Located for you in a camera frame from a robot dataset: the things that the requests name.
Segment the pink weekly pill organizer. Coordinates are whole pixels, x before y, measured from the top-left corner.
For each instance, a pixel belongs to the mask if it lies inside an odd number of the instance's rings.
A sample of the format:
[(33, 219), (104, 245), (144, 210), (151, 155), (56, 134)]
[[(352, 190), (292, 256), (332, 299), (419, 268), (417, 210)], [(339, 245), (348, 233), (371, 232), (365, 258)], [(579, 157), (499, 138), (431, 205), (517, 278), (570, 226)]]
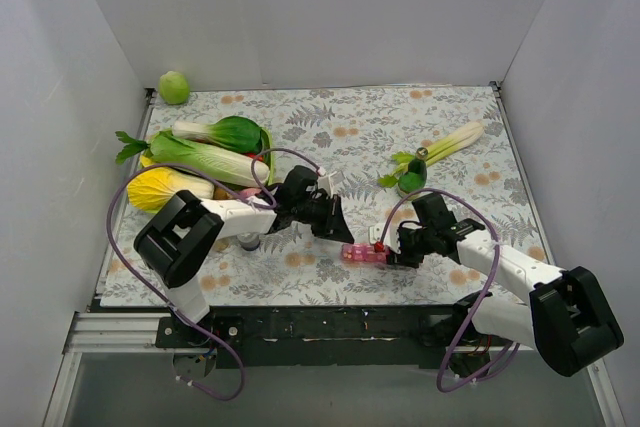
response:
[(343, 244), (341, 259), (347, 263), (385, 264), (389, 249), (378, 244)]

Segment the white pill bottle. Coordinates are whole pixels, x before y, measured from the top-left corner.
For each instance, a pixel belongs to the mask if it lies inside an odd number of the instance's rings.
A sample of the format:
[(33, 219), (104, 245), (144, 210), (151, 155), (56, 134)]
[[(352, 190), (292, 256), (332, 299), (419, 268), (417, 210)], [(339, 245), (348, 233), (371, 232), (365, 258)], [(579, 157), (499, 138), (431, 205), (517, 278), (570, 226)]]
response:
[(245, 251), (254, 251), (259, 248), (261, 239), (259, 233), (245, 233), (237, 235), (238, 244)]

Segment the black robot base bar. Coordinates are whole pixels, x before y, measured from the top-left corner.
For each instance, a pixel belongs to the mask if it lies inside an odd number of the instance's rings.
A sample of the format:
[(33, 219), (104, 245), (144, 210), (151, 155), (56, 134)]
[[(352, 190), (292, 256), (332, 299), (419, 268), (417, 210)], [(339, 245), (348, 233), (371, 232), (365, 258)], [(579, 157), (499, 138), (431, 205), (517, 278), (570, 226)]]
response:
[(435, 369), (464, 317), (454, 305), (215, 307), (200, 325), (247, 367)]

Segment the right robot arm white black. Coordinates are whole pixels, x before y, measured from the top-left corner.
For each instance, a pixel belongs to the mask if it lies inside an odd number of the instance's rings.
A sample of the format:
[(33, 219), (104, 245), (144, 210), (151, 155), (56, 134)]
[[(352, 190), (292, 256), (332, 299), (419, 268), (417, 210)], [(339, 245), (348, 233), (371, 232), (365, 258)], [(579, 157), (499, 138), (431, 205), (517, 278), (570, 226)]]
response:
[(591, 271), (546, 264), (502, 244), (480, 213), (457, 219), (445, 203), (449, 196), (437, 189), (409, 193), (416, 220), (397, 228), (385, 222), (375, 244), (390, 265), (417, 268), (437, 254), (485, 275), (482, 289), (454, 306), (447, 358), (459, 342), (498, 337), (507, 341), (508, 352), (530, 347), (552, 370), (570, 377), (623, 345), (624, 334)]

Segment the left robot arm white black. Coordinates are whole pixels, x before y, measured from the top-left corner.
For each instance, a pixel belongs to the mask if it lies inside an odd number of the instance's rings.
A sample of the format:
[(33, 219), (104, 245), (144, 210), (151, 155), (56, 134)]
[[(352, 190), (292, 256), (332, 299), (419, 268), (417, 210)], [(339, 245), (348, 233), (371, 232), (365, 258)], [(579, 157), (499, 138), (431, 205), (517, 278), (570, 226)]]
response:
[(214, 243), (245, 237), (258, 240), (298, 222), (320, 239), (352, 244), (341, 198), (322, 170), (298, 165), (274, 192), (271, 207), (265, 194), (243, 200), (200, 199), (182, 190), (138, 233), (134, 249), (160, 281), (172, 310), (182, 316), (178, 334), (193, 347), (205, 345), (213, 333), (206, 317), (210, 307), (197, 274)]

